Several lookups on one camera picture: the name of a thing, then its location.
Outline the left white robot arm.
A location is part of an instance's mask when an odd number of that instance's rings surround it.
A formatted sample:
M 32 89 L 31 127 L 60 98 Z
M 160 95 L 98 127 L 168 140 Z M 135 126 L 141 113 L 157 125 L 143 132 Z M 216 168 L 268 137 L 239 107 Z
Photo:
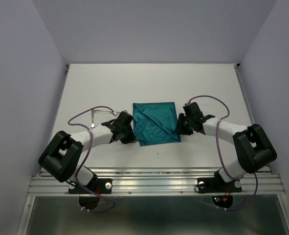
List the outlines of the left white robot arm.
M 89 154 L 93 147 L 120 141 L 135 142 L 131 122 L 126 111 L 118 117 L 83 132 L 68 134 L 59 131 L 39 157 L 38 163 L 60 183 L 69 183 L 69 194 L 111 194 L 112 179 L 99 179 L 96 173 L 79 162 L 81 154 Z

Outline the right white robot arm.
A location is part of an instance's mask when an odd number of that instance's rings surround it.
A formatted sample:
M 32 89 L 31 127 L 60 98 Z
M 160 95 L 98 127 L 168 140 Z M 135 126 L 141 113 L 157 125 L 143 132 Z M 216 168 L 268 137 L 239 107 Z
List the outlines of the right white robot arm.
M 198 178 L 196 192 L 241 192 L 242 177 L 256 173 L 277 159 L 277 153 L 260 125 L 237 125 L 222 121 L 214 115 L 204 115 L 195 102 L 184 105 L 183 110 L 176 126 L 178 134 L 190 136 L 197 132 L 213 136 L 216 147 L 223 140 L 232 144 L 236 152 L 236 159 L 229 164 L 222 164 L 212 177 Z

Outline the teal cloth napkin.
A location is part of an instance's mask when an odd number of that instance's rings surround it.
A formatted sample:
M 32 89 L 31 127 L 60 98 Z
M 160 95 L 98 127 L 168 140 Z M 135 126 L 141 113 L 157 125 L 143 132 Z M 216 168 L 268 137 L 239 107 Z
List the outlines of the teal cloth napkin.
M 181 142 L 175 131 L 178 118 L 174 102 L 134 103 L 133 118 L 133 131 L 141 147 Z

